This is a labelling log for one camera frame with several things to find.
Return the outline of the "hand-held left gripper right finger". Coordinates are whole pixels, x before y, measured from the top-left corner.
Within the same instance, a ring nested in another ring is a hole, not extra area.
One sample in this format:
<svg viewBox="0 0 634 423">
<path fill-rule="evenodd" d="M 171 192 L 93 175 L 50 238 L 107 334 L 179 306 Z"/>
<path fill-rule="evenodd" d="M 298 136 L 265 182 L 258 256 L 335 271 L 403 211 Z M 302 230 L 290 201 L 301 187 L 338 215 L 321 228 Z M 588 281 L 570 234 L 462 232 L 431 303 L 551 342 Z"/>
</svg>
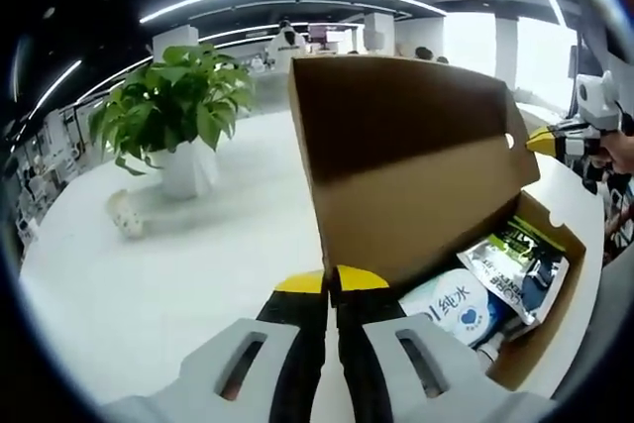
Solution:
<svg viewBox="0 0 634 423">
<path fill-rule="evenodd" d="M 423 314 L 405 315 L 371 271 L 336 266 L 331 303 L 358 422 L 540 422 L 555 407 L 493 381 L 483 366 L 490 352 L 472 350 Z"/>
</svg>

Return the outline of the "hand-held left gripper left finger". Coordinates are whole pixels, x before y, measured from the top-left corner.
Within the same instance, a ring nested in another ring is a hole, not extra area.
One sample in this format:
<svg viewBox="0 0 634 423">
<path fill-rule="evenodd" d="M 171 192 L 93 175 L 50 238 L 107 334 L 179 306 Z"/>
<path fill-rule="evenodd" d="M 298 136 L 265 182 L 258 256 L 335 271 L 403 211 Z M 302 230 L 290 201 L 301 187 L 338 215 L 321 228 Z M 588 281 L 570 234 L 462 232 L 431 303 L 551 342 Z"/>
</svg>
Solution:
<svg viewBox="0 0 634 423">
<path fill-rule="evenodd" d="M 321 271 L 288 277 L 258 316 L 185 357 L 149 395 L 105 404 L 108 422 L 307 422 L 325 362 L 328 290 Z"/>
</svg>

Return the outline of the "person's right hand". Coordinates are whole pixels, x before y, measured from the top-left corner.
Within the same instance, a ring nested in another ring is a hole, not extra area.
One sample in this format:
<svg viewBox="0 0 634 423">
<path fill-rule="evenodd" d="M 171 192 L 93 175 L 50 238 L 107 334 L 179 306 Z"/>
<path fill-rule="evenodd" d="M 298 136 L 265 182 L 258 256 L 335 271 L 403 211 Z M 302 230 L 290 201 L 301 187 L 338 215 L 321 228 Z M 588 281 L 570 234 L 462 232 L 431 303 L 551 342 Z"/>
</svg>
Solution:
<svg viewBox="0 0 634 423">
<path fill-rule="evenodd" d="M 600 139 L 600 162 L 611 163 L 617 173 L 633 173 L 634 168 L 633 137 L 620 131 L 610 133 Z"/>
</svg>

